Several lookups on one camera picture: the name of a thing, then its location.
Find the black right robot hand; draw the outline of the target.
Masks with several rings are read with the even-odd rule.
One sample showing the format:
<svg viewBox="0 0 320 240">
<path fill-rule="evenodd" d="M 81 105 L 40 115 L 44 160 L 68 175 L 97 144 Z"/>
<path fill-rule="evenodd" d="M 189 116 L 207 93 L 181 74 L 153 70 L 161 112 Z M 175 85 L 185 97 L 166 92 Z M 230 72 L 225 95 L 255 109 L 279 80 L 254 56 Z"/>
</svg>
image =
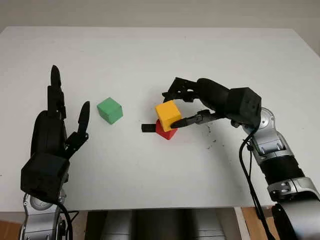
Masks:
<svg viewBox="0 0 320 240">
<path fill-rule="evenodd" d="M 199 78 L 196 82 L 176 77 L 167 92 L 162 93 L 164 102 L 182 100 L 192 103 L 199 99 L 207 107 L 197 114 L 176 120 L 170 124 L 172 129 L 187 127 L 192 124 L 204 124 L 225 118 L 224 107 L 229 89 L 207 78 Z"/>
</svg>

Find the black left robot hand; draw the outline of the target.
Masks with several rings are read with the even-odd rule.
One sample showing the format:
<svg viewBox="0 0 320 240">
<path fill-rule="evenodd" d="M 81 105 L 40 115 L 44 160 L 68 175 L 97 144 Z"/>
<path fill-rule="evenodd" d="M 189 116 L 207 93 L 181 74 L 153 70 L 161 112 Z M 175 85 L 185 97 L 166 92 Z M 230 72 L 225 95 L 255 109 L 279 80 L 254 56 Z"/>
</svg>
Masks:
<svg viewBox="0 0 320 240">
<path fill-rule="evenodd" d="M 90 119 L 90 102 L 81 108 L 78 129 L 67 136 L 65 97 L 62 91 L 60 71 L 53 65 L 50 72 L 50 85 L 47 87 L 47 110 L 40 112 L 35 120 L 31 154 L 48 153 L 70 159 L 88 140 L 87 128 Z"/>
</svg>

